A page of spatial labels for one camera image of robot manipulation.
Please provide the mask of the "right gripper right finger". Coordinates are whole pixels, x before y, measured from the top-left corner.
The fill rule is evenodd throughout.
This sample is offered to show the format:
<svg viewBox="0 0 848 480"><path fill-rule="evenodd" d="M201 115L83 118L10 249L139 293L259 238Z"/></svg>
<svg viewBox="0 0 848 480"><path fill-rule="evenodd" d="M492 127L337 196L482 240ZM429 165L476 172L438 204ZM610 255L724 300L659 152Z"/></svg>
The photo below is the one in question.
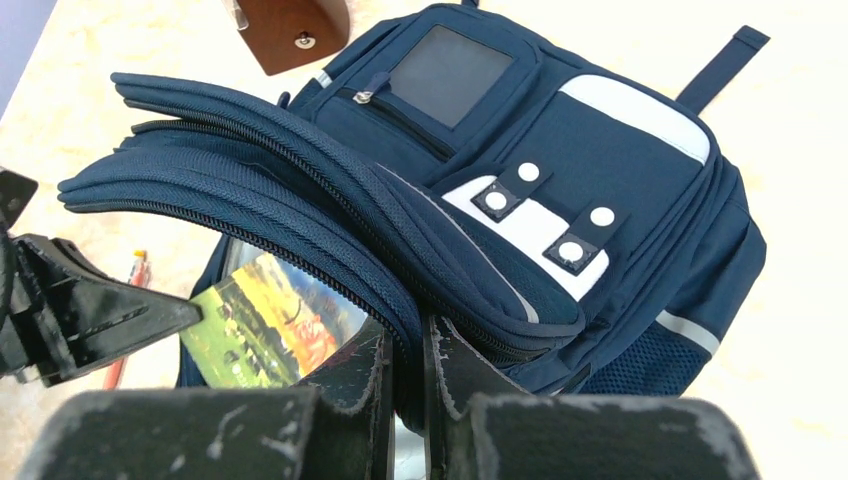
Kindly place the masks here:
<svg viewBox="0 0 848 480"><path fill-rule="evenodd" d="M673 397L533 395L432 316L424 337L431 479L757 479L738 427Z"/></svg>

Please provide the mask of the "brown wooden metronome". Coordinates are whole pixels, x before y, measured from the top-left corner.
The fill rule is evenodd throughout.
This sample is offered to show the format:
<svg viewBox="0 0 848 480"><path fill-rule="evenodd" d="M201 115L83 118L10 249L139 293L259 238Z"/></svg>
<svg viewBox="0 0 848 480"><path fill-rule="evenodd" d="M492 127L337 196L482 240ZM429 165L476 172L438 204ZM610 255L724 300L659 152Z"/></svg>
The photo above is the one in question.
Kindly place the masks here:
<svg viewBox="0 0 848 480"><path fill-rule="evenodd" d="M333 55L350 39L345 0L223 0L222 4L268 76Z"/></svg>

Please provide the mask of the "blue Animal Farm book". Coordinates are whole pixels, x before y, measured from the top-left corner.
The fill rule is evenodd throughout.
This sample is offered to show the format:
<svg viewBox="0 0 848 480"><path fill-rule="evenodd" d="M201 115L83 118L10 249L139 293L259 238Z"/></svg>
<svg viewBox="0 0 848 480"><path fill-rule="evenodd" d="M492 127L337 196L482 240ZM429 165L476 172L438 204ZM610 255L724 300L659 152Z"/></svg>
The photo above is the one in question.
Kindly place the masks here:
<svg viewBox="0 0 848 480"><path fill-rule="evenodd" d="M215 388L290 386L335 354L367 317L318 278L269 253L244 255L236 270L192 301L203 319L180 339Z"/></svg>

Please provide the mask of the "navy blue backpack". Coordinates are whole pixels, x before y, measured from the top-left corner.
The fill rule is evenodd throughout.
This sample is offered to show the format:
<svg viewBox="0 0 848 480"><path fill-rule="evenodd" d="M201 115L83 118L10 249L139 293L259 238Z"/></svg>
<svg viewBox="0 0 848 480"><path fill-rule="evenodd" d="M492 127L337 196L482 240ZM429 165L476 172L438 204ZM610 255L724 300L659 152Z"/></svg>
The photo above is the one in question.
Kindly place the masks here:
<svg viewBox="0 0 848 480"><path fill-rule="evenodd" d="M535 394L678 396L765 263L700 113L767 41L740 28L672 99L466 1L376 24L277 103L114 73L160 119L58 198L219 231L203 286L239 245L327 281L393 336L415 432L431 316Z"/></svg>

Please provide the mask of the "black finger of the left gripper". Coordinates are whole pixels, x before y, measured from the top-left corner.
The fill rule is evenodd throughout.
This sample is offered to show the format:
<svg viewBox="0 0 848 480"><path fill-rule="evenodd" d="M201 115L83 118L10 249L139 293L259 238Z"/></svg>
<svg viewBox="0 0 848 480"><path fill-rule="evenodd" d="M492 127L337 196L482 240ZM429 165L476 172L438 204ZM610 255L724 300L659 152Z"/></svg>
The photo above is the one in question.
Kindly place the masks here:
<svg viewBox="0 0 848 480"><path fill-rule="evenodd" d="M65 239L1 240L1 374L52 387L202 318L193 303L119 282Z"/></svg>

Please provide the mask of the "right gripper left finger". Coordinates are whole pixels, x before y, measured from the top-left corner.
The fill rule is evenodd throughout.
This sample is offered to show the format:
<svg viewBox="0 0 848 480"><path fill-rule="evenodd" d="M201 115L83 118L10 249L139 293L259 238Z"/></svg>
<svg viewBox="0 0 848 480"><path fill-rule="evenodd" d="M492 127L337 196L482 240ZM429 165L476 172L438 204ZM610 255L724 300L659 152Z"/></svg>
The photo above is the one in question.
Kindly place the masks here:
<svg viewBox="0 0 848 480"><path fill-rule="evenodd" d="M23 479L389 479L392 341L375 321L298 384L86 392Z"/></svg>

